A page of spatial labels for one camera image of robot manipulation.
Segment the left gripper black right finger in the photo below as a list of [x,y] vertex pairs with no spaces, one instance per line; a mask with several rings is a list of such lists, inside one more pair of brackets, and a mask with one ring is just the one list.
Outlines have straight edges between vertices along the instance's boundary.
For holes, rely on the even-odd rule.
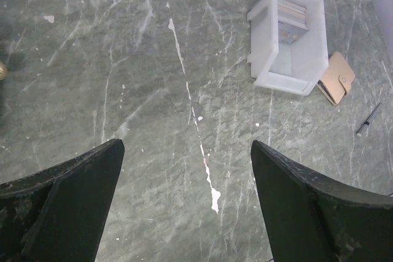
[[260,141],[251,147],[275,261],[391,261],[392,198],[355,188]]

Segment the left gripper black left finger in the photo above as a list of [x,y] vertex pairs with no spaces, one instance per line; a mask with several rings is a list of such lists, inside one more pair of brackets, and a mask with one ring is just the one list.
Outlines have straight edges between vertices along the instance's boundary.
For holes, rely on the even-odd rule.
[[111,139],[1,184],[1,261],[94,261],[124,154]]

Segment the beige leather card holder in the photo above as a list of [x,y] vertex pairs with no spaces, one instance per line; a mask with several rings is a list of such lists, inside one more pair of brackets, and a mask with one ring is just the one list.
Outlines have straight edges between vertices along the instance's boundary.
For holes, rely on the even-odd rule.
[[340,52],[334,52],[317,87],[328,101],[336,106],[351,91],[355,78],[355,73],[344,56]]

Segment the white plastic card tray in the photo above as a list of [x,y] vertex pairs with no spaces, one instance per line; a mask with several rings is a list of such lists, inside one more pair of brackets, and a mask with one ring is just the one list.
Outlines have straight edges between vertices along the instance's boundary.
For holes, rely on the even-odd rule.
[[327,70],[324,0],[292,0],[307,8],[309,31],[291,45],[279,42],[278,0],[259,0],[247,13],[251,50],[247,62],[257,87],[308,95]]

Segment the stack of credit cards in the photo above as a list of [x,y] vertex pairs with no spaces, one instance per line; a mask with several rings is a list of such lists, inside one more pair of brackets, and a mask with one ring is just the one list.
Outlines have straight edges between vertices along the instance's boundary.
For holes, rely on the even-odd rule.
[[278,36],[279,42],[291,45],[302,38],[308,31],[306,25],[307,8],[292,0],[278,0]]

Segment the thin black metal rod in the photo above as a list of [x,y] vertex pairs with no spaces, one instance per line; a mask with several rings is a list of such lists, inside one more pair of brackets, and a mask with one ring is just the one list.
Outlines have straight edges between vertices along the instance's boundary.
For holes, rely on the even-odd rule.
[[371,114],[368,116],[368,118],[362,123],[362,125],[360,126],[360,128],[356,132],[357,137],[361,137],[362,134],[365,132],[365,130],[370,126],[370,123],[374,120],[374,118],[376,117],[376,114],[379,112],[382,105],[383,105],[383,103],[379,102],[378,105],[371,112]]

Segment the cream cylindrical drawer cabinet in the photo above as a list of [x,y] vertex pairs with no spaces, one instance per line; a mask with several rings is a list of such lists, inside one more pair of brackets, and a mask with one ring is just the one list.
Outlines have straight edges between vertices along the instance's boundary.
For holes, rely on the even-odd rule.
[[1,61],[0,62],[0,80],[4,80],[7,77],[8,69],[7,66]]

